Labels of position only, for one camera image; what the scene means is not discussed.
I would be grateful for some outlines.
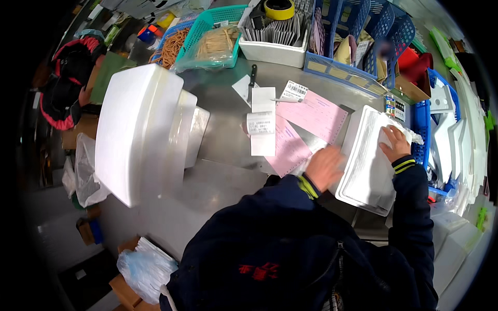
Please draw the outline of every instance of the teal plastic basket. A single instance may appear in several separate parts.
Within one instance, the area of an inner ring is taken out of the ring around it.
[[[204,35],[206,31],[212,30],[214,23],[228,20],[230,21],[238,21],[241,19],[242,14],[244,13],[244,9],[247,7],[244,5],[230,5],[212,8],[206,10],[199,14],[197,19],[195,20],[194,25],[190,29],[187,38],[185,38],[185,42],[183,43],[183,47],[180,49],[178,56],[176,57],[176,61],[180,60],[185,53],[194,46]],[[237,61],[237,57],[239,55],[239,40],[241,39],[241,34],[237,38],[237,41],[234,46],[234,54],[232,58],[232,64],[226,66],[226,68],[233,68],[235,66],[235,62]],[[210,67],[215,66],[210,62],[206,62],[202,64],[202,67]]]

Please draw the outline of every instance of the white plastic bag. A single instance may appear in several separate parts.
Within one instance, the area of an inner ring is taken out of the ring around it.
[[[76,191],[76,176],[73,171],[73,164],[71,163],[71,157],[66,156],[66,161],[64,162],[64,174],[62,175],[62,185],[67,192],[67,197],[70,199],[73,193]]]
[[[76,196],[82,207],[101,202],[111,193],[95,177],[95,140],[84,133],[76,138]]]
[[[168,284],[169,276],[178,269],[174,260],[155,251],[124,250],[117,266],[131,289],[151,305],[159,303],[161,285]]]

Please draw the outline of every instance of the knife blade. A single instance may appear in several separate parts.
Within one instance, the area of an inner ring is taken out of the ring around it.
[[[250,74],[250,82],[248,86],[248,103],[252,105],[252,88],[254,87],[254,84],[256,82],[256,73],[257,73],[257,66],[256,64],[252,65],[252,72]]]

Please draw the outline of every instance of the person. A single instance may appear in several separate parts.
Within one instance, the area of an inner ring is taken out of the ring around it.
[[[425,170],[396,127],[380,148],[395,170],[389,245],[363,241],[316,203],[337,182],[338,148],[215,213],[161,288],[161,310],[433,310],[433,222]]]

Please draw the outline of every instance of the navy jacket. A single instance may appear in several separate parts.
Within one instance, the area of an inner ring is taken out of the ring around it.
[[[393,167],[389,246],[359,239],[310,199],[319,195],[314,187],[289,175],[215,213],[188,243],[167,284],[176,309],[320,311],[339,257],[346,310],[435,309],[426,174],[411,156]],[[160,302],[161,310],[174,310],[166,296]]]

